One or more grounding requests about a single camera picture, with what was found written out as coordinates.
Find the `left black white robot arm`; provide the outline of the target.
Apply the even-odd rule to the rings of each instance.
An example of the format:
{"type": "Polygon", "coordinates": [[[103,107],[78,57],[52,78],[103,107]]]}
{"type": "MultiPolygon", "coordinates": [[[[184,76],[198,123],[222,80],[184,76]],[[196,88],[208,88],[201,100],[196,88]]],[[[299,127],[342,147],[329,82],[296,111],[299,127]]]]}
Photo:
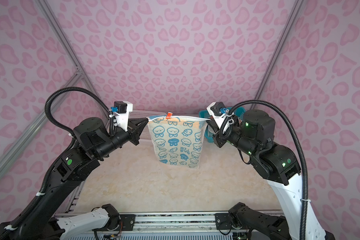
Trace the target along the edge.
{"type": "Polygon", "coordinates": [[[83,120],[73,129],[76,140],[47,170],[41,190],[11,222],[0,224],[0,240],[58,240],[67,230],[58,225],[54,213],[91,172],[125,143],[139,144],[149,120],[132,119],[127,128],[117,127],[110,135],[97,117],[83,120]]]}

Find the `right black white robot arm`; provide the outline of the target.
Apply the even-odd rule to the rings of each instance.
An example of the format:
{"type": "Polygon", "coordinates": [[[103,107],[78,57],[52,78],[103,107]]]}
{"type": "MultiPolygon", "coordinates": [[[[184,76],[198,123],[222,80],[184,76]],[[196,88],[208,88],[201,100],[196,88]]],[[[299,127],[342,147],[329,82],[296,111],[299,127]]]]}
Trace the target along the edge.
{"type": "Polygon", "coordinates": [[[294,152],[274,142],[276,122],[262,110],[245,112],[243,120],[229,124],[233,128],[227,142],[249,156],[249,164],[267,181],[277,196],[283,216],[270,216],[238,203],[229,210],[227,225],[254,230],[271,240],[333,240],[317,219],[311,203],[303,197],[303,172],[294,152]]]}

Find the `blue bunny pattern towel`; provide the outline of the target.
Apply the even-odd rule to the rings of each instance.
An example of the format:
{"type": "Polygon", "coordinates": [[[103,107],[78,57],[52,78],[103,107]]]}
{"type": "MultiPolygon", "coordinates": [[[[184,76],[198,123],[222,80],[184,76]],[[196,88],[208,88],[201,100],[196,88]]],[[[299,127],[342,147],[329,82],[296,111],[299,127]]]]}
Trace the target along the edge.
{"type": "Polygon", "coordinates": [[[159,162],[197,169],[208,119],[192,116],[153,116],[147,127],[159,162]]]}

